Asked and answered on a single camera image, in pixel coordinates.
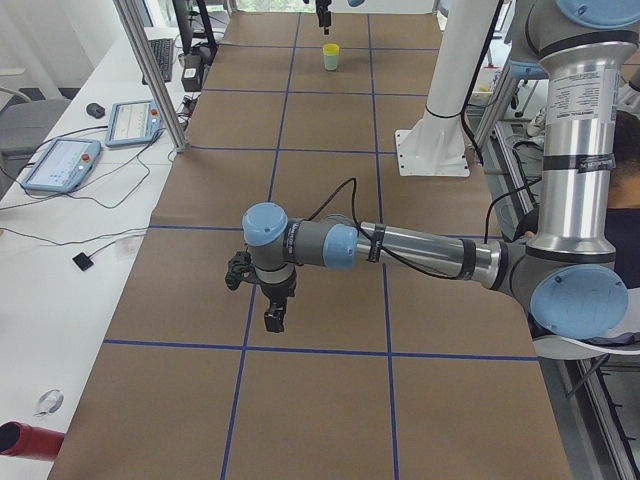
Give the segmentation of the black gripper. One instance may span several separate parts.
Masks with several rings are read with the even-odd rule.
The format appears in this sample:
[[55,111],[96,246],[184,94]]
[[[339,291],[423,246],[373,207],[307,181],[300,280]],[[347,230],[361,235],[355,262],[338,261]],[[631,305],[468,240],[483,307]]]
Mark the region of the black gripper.
[[264,323],[267,332],[283,333],[284,319],[287,310],[287,299],[295,296],[297,274],[290,275],[279,283],[260,281],[262,293],[269,300],[269,307],[264,313]]
[[324,35],[330,33],[330,27],[332,25],[332,14],[330,12],[331,0],[316,0],[315,8],[318,17],[319,27],[322,29]]

